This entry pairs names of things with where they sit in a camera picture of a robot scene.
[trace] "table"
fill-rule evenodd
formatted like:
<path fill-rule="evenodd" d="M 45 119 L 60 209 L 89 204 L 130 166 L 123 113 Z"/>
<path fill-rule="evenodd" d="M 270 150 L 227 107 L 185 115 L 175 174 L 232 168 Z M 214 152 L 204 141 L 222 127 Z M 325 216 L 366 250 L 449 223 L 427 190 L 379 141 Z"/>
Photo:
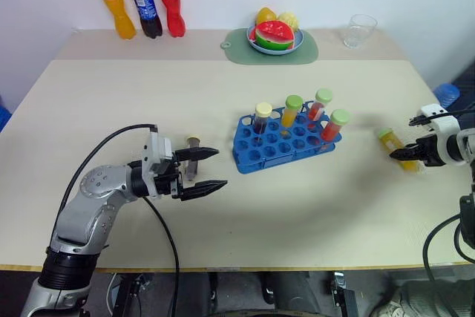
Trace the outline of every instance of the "table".
<path fill-rule="evenodd" d="M 138 122 L 157 123 L 174 148 L 199 134 L 203 146 L 220 150 L 200 163 L 197 179 L 227 179 L 227 186 L 197 200 L 155 202 L 184 271 L 422 265 L 427 233 L 458 212 L 470 172 L 444 166 L 406 174 L 382 151 L 377 128 L 391 126 L 414 141 L 424 131 L 407 127 L 408 120 L 435 102 L 404 54 L 381 32 L 359 51 L 343 47 L 331 30 L 312 30 L 318 61 L 244 66 L 215 50 L 225 33 L 196 30 L 155 42 L 124 42 L 106 30 L 72 36 L 0 134 L 1 269 L 41 269 L 71 175 L 103 137 Z M 330 108 L 353 115 L 336 150 L 238 173 L 232 159 L 238 118 L 256 102 L 282 106 L 287 94 L 312 99 L 324 86 L 334 92 Z M 147 135 L 114 139 L 88 169 L 136 160 Z M 434 239 L 434 264 L 461 263 L 452 232 Z M 98 261 L 102 271 L 173 268 L 163 228 L 141 200 L 121 209 L 109 244 Z"/>

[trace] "floor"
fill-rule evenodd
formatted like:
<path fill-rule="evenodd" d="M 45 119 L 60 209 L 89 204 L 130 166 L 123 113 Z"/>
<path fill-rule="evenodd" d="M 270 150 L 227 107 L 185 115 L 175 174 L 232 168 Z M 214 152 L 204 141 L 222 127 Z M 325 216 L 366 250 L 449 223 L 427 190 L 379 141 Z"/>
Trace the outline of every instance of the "floor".
<path fill-rule="evenodd" d="M 475 279 L 475 266 L 440 267 L 435 269 L 437 278 L 450 281 Z M 0 271 L 0 317 L 17 317 L 27 297 L 31 282 L 38 276 L 34 272 Z M 112 274 L 95 273 L 87 309 L 92 317 L 108 316 L 105 306 L 105 292 Z M 219 272 L 217 289 L 217 310 L 219 312 L 242 309 L 272 309 L 262 298 L 257 274 L 252 272 Z M 334 307 L 329 294 L 328 272 L 309 272 L 308 282 L 318 300 L 321 313 L 339 317 L 339 309 Z M 199 274 L 187 275 L 188 278 Z M 410 280 L 425 280 L 422 269 L 366 270 L 345 272 L 347 288 L 356 292 L 360 316 L 369 316 L 374 307 L 388 297 L 395 286 Z M 173 287 L 172 274 L 154 274 L 152 282 L 140 293 L 142 316 L 166 316 Z M 200 298 L 199 285 L 183 287 L 180 298 Z"/>

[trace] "green cap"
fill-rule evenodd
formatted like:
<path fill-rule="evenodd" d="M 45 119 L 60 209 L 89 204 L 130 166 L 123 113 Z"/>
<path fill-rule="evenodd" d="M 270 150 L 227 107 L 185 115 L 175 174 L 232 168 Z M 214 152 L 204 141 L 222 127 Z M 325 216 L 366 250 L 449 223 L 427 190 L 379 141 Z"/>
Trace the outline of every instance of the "green cap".
<path fill-rule="evenodd" d="M 260 118 L 270 117 L 272 113 L 272 106 L 267 102 L 258 103 L 255 106 L 255 113 Z"/>
<path fill-rule="evenodd" d="M 326 105 L 333 99 L 333 93 L 330 89 L 321 88 L 315 94 L 315 99 Z"/>
<path fill-rule="evenodd" d="M 285 101 L 285 106 L 288 109 L 293 109 L 293 110 L 298 110 L 302 108 L 302 105 L 304 105 L 304 100 L 302 97 L 297 96 L 293 94 L 292 96 L 288 96 L 287 100 Z"/>
<path fill-rule="evenodd" d="M 383 128 L 378 133 L 378 139 L 381 139 L 384 135 L 392 133 L 393 129 L 391 128 Z"/>
<path fill-rule="evenodd" d="M 330 120 L 336 125 L 343 126 L 350 121 L 350 113 L 344 109 L 337 109 L 333 111 Z"/>

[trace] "white wall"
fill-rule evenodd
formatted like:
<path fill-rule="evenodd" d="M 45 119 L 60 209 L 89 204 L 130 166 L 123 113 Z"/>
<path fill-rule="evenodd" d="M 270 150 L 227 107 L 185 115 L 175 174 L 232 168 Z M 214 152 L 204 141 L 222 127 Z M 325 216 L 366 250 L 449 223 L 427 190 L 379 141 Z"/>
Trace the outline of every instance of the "white wall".
<path fill-rule="evenodd" d="M 338 27 L 354 13 L 371 14 L 431 87 L 475 55 L 474 0 L 183 0 L 183 17 L 188 28 L 245 27 L 263 6 L 293 11 L 302 27 Z M 128 9 L 138 27 L 132 0 Z M 1 0 L 0 14 L 0 95 L 10 110 L 72 28 L 113 27 L 102 0 Z"/>

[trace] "green placemat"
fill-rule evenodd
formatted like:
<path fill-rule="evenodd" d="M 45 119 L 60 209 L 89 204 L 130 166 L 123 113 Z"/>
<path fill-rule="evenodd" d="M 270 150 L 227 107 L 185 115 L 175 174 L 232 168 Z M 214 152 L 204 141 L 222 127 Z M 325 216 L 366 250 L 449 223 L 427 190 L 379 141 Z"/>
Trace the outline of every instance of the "green placemat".
<path fill-rule="evenodd" d="M 282 56 L 273 56 L 261 53 L 247 41 L 247 29 L 236 29 L 228 33 L 224 43 L 231 44 L 226 46 L 222 44 L 224 53 L 229 61 L 241 65 L 303 65 L 314 62 L 318 57 L 318 48 L 312 35 L 304 32 L 304 42 L 292 53 Z"/>

